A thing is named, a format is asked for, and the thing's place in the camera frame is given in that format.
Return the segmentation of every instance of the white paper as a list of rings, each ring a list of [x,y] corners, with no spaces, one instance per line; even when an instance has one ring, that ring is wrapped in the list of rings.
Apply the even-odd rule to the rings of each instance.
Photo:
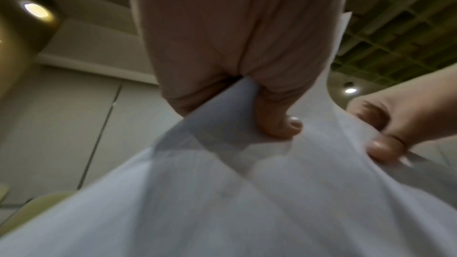
[[[455,179],[375,165],[377,132],[334,105],[327,74],[292,108],[305,124],[292,141],[259,132],[244,79],[6,236],[0,256],[457,256]]]

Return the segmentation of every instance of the paper sheet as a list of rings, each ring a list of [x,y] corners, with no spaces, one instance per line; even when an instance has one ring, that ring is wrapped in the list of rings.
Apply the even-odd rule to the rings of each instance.
[[[6,236],[0,256],[457,256],[455,179],[375,165],[377,132],[333,104],[327,74],[292,108],[305,124],[292,141],[259,132],[244,79]]]

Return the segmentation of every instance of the white plastic sheet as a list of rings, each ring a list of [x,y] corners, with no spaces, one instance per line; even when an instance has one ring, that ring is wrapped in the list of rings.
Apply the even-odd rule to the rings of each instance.
[[[454,177],[375,165],[377,132],[333,104],[327,74],[292,109],[305,124],[292,141],[259,132],[242,80],[6,236],[0,256],[457,256]]]

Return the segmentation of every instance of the hand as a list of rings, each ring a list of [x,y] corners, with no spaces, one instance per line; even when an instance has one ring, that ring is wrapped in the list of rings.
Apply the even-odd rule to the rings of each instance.
[[[395,163],[413,145],[457,133],[457,65],[353,99],[347,111],[381,134],[372,159]]]
[[[342,0],[131,0],[162,95],[185,116],[243,76],[261,85],[255,116],[290,138],[286,115],[332,49]]]

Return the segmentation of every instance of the ceiling light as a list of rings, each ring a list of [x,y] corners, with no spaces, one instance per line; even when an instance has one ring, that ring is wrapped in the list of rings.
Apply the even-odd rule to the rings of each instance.
[[[345,93],[355,93],[357,91],[357,88],[354,87],[354,83],[352,81],[345,83],[344,88]]]
[[[347,89],[344,92],[345,93],[355,93],[356,91],[357,91],[357,89]]]
[[[50,17],[49,11],[42,7],[41,5],[38,5],[36,3],[28,2],[24,4],[24,8],[33,16],[46,19]]]

